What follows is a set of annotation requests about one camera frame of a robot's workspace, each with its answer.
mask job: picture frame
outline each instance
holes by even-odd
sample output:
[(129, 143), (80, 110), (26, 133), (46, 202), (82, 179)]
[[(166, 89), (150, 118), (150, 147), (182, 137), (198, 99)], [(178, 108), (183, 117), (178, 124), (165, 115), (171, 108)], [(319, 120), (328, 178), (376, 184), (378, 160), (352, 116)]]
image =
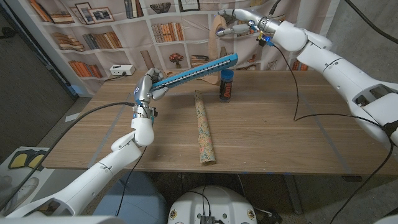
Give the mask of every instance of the picture frame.
[(90, 12), (91, 6), (88, 2), (75, 4), (76, 8), (79, 10), (80, 15), (86, 22), (86, 24), (95, 24), (94, 19), (92, 18)]
[(86, 21), (85, 21), (85, 20), (83, 19), (83, 17), (81, 16), (80, 11), (79, 11), (78, 8), (76, 8), (76, 7), (71, 7), (70, 10), (74, 13), (74, 15), (79, 19), (79, 21), (80, 21), (82, 24), (86, 24)]
[(114, 18), (108, 7), (101, 7), (96, 9), (89, 9), (91, 17), (95, 23), (113, 22)]
[(181, 12), (199, 11), (199, 0), (178, 0)]

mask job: patterned paper tube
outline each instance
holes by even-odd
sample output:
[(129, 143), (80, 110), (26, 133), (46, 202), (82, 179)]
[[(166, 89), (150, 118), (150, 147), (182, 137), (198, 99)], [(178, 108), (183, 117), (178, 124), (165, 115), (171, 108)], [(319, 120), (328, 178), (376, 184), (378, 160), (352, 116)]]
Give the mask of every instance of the patterned paper tube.
[(195, 108), (198, 116), (200, 163), (202, 165), (212, 165), (216, 163), (216, 156), (214, 155), (203, 97), (198, 90), (195, 90)]

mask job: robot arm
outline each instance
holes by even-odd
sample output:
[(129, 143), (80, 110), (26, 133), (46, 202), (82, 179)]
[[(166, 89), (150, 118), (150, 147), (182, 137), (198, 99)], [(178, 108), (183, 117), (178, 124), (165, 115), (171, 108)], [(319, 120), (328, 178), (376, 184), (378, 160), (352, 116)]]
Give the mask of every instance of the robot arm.
[(94, 164), (71, 184), (61, 191), (27, 204), (12, 212), (7, 218), (42, 217), (42, 216), (74, 216), (97, 196), (103, 187), (128, 164), (141, 156), (139, 147), (148, 146), (154, 140), (152, 121), (157, 116), (156, 108), (150, 108), (150, 99), (158, 100), (168, 88), (162, 88), (150, 93), (152, 82), (163, 78), (162, 73), (152, 68), (136, 86), (136, 105), (133, 107), (131, 133), (116, 140), (112, 152)]
[[(245, 21), (261, 35), (273, 34), (272, 42), (285, 50), (300, 51), (297, 59), (328, 80), (347, 102), (352, 115), (385, 126), (392, 141), (398, 145), (398, 84), (371, 78), (352, 63), (330, 52), (331, 42), (326, 37), (294, 27), (288, 21), (280, 22), (246, 9), (224, 9), (218, 14), (226, 19)], [(372, 138), (389, 146), (389, 139), (383, 130), (361, 119), (356, 119), (356, 122)]]

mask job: spray can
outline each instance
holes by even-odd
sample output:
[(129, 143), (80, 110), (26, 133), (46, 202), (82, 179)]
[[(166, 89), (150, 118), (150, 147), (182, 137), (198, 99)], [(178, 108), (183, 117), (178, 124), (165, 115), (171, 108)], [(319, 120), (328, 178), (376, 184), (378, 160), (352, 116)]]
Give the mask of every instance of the spray can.
[(224, 69), (221, 71), (220, 101), (222, 103), (228, 103), (231, 100), (233, 77), (234, 72), (232, 70)]

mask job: black cable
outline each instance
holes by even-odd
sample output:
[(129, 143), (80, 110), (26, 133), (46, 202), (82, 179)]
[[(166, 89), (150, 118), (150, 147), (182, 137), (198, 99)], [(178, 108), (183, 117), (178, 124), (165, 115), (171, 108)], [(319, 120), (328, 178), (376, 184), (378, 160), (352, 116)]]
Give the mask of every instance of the black cable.
[[(292, 71), (292, 69), (291, 69), (289, 63), (287, 63), (287, 60), (286, 60), (286, 58), (285, 58), (285, 55), (283, 55), (282, 51), (281, 51), (277, 46), (274, 45), (274, 47), (276, 47), (276, 49), (278, 49), (279, 52), (282, 54), (283, 58), (285, 59), (285, 62), (286, 62), (286, 64), (287, 64), (287, 66), (289, 67), (289, 70), (290, 70), (290, 72), (291, 72), (291, 74), (292, 74), (292, 76), (293, 76), (293, 78), (294, 78), (294, 82), (295, 82), (295, 86), (296, 86), (296, 93), (297, 93), (297, 104), (296, 104), (296, 110), (295, 110), (294, 118), (293, 118), (294, 121), (298, 121), (298, 120), (300, 120), (300, 119), (308, 118), (308, 117), (311, 117), (311, 116), (345, 116), (345, 117), (356, 118), (356, 119), (361, 119), (361, 120), (363, 120), (363, 121), (367, 121), (367, 122), (369, 122), (369, 123), (371, 123), (371, 124), (376, 125), (377, 127), (381, 128), (384, 132), (386, 132), (386, 130), (385, 130), (385, 128), (384, 128), (383, 126), (381, 126), (380, 124), (378, 124), (378, 123), (376, 123), (376, 122), (374, 122), (374, 121), (371, 121), (371, 120), (369, 120), (369, 119), (362, 118), (362, 117), (359, 117), (359, 116), (348, 115), (348, 114), (334, 114), (334, 113), (309, 114), (309, 115), (305, 115), (305, 116), (302, 116), (302, 117), (300, 117), (300, 118), (295, 119), (295, 118), (296, 118), (296, 115), (297, 115), (297, 110), (298, 110), (298, 108), (299, 108), (299, 86), (297, 85), (296, 77), (295, 77), (295, 75), (294, 75), (294, 73), (293, 73), (293, 71)], [(373, 171), (373, 173), (363, 182), (363, 184), (361, 184), (361, 186), (359, 186), (359, 187), (354, 191), (354, 193), (352, 193), (351, 196), (349, 196), (349, 198), (348, 198), (347, 201), (344, 203), (344, 205), (335, 213), (335, 215), (334, 215), (333, 218), (331, 219), (330, 223), (333, 222), (333, 220), (334, 220), (334, 219), (337, 217), (337, 215), (345, 208), (345, 206), (346, 206), (346, 205), (348, 204), (348, 202), (356, 195), (356, 193), (357, 193), (359, 190), (361, 190), (362, 187), (365, 186), (365, 184), (366, 184), (367, 182), (369, 182), (369, 180), (370, 180), (370, 179), (371, 179), (371, 178), (372, 178), (372, 177), (373, 177), (385, 164), (386, 164), (386, 162), (390, 159), (391, 154), (392, 154), (392, 151), (393, 151), (393, 149), (394, 149), (394, 143), (392, 142), (391, 138), (390, 138), (388, 135), (387, 135), (387, 137), (389, 138), (390, 144), (391, 144), (390, 152), (388, 153), (387, 157), (386, 157), (386, 158), (384, 159), (384, 161), (380, 164), (380, 166), (379, 166), (375, 171)]]
[(274, 15), (275, 9), (276, 9), (276, 7), (278, 6), (278, 3), (279, 3), (279, 2), (280, 2), (280, 0), (277, 0), (277, 1), (275, 2), (275, 4), (272, 6), (271, 10), (269, 11), (269, 14), (270, 14), (270, 15)]
[(183, 180), (182, 180), (182, 173), (180, 173), (180, 175), (181, 175), (181, 191), (184, 194), (184, 183), (183, 183)]
[(333, 218), (330, 221), (330, 224), (333, 222), (333, 220), (337, 217), (337, 215), (345, 208), (345, 206), (348, 204), (348, 202), (355, 196), (355, 194), (362, 189), (363, 186), (365, 186), (365, 184), (386, 164), (386, 162), (388, 161), (388, 159), (390, 159), (392, 151), (394, 150), (394, 143), (390, 140), (391, 143), (391, 147), (390, 147), (390, 152), (388, 153), (387, 157), (384, 159), (384, 161), (379, 165), (379, 167), (373, 171), (373, 173), (365, 180), (365, 182), (363, 182), (363, 184), (361, 184), (361, 186), (359, 186), (354, 193), (351, 194), (351, 196), (349, 196), (349, 198), (347, 199), (346, 203), (344, 203), (343, 206), (341, 206), (341, 208), (336, 212), (335, 216), (333, 216)]
[[(210, 216), (210, 215), (211, 215), (210, 202), (209, 202), (209, 200), (207, 199), (207, 197), (206, 197), (204, 194), (201, 194), (201, 193), (198, 193), (198, 192), (194, 192), (194, 191), (192, 191), (192, 190), (189, 190), (189, 191), (187, 191), (187, 192), (195, 193), (195, 194), (201, 195), (202, 198), (204, 197), (204, 198), (206, 199), (207, 204), (209, 205), (209, 216)], [(205, 215), (205, 203), (204, 203), (204, 202), (203, 202), (203, 215)]]
[(124, 187), (123, 187), (122, 198), (120, 199), (119, 208), (118, 208), (118, 211), (117, 211), (116, 214), (115, 214), (115, 217), (117, 217), (117, 216), (119, 215), (120, 208), (122, 207), (123, 197), (124, 197), (124, 193), (125, 193), (125, 191), (126, 191), (127, 183), (129, 182), (130, 175), (132, 174), (132, 171), (134, 170), (134, 168), (136, 168), (136, 166), (138, 165), (139, 161), (141, 160), (142, 156), (143, 156), (144, 153), (145, 153), (145, 150), (147, 150), (147, 146), (146, 146), (145, 149), (143, 150), (143, 152), (142, 152), (142, 154), (141, 154), (141, 157), (138, 159), (136, 165), (134, 165), (134, 167), (130, 170), (129, 175), (127, 176), (126, 184), (124, 184)]
[(207, 187), (207, 185), (204, 186), (203, 191), (201, 192), (201, 202), (203, 203), (203, 215), (205, 215), (205, 200), (203, 198), (205, 196), (205, 188), (206, 187)]
[(127, 106), (134, 106), (134, 103), (130, 103), (130, 102), (119, 102), (119, 103), (110, 103), (107, 105), (103, 105), (103, 106), (99, 106), (97, 108), (94, 108), (92, 110), (87, 111), (86, 113), (84, 113), (83, 115), (81, 115), (80, 117), (78, 117), (76, 120), (74, 120), (72, 122), (72, 124), (69, 125), (69, 127), (66, 128), (66, 130), (64, 130), (61, 135), (59, 135), (59, 137), (54, 141), (54, 143), (50, 146), (50, 148), (48, 149), (47, 153), (44, 154), (43, 158), (36, 164), (36, 166), (30, 171), (30, 173), (25, 177), (25, 179), (16, 187), (14, 188), (14, 191), (12, 194), (10, 194), (10, 196), (8, 196), (8, 198), (6, 200), (4, 200), (3, 202), (1, 202), (0, 204), (0, 210), (2, 210), (6, 204), (8, 203), (8, 201), (10, 201), (13, 196), (18, 192), (18, 190), (25, 184), (25, 182), (32, 176), (32, 174), (37, 170), (37, 168), (42, 165), (43, 161), (45, 158), (47, 158), (47, 156), (50, 154), (50, 152), (52, 151), (52, 149), (58, 144), (58, 142), (61, 140), (61, 138), (77, 123), (79, 122), (81, 119), (83, 119), (85, 116), (89, 115), (92, 112), (98, 111), (100, 109), (103, 108), (107, 108), (110, 106), (116, 106), (116, 105), (127, 105)]
[(395, 37), (385, 33), (383, 30), (380, 30), (377, 26), (375, 26), (350, 0), (345, 0), (347, 4), (354, 9), (354, 11), (377, 33), (382, 35), (383, 37), (393, 41), (394, 43), (398, 44), (398, 39)]
[(286, 65), (288, 66), (288, 68), (289, 68), (289, 70), (290, 70), (290, 72), (291, 72), (291, 74), (292, 74), (292, 76), (293, 76), (294, 83), (295, 83), (295, 85), (296, 85), (297, 103), (296, 103), (296, 110), (295, 110), (295, 112), (294, 112), (294, 117), (293, 117), (293, 121), (296, 121), (297, 110), (299, 109), (299, 85), (297, 84), (296, 76), (294, 75), (294, 73), (293, 73), (293, 71), (292, 71), (292, 68), (290, 67), (289, 63), (287, 62), (287, 60), (286, 60), (286, 58), (285, 58), (285, 55), (282, 53), (282, 51), (281, 51), (277, 46), (274, 45), (274, 47), (275, 47), (276, 49), (278, 49), (278, 51), (280, 52), (280, 54), (281, 54), (282, 57), (284, 58), (284, 60), (285, 60), (285, 62), (286, 62)]
[(115, 80), (115, 79), (119, 79), (121, 77), (125, 77), (127, 75), (126, 72), (123, 72), (122, 75), (118, 76), (118, 77), (114, 77), (114, 78), (109, 78), (107, 80), (105, 80), (105, 82), (111, 81), (111, 80)]

